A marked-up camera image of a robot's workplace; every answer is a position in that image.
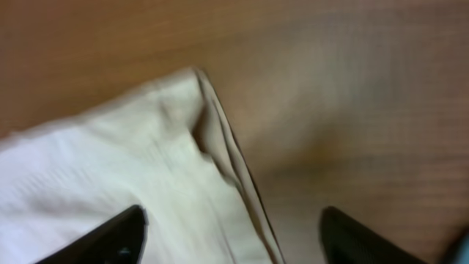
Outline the beige cotton shorts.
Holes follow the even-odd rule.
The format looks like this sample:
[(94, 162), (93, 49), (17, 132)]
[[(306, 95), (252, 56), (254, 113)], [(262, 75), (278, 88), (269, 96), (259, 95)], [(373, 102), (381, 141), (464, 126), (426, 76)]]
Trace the beige cotton shorts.
[(1, 141), (1, 261), (35, 263), (144, 211), (140, 263), (282, 263), (206, 75), (148, 81)]

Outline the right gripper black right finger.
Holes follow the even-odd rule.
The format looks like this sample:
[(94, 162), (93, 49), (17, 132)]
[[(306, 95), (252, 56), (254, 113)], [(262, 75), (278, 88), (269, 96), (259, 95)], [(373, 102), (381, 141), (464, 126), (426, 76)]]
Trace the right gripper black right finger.
[(335, 207), (322, 210), (319, 231), (328, 264), (424, 264)]

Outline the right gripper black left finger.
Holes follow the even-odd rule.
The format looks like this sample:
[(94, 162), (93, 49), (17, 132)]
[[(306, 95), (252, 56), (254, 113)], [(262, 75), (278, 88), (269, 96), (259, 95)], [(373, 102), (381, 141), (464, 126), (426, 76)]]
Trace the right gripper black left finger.
[(146, 238), (146, 212), (132, 205), (38, 264), (139, 264)]

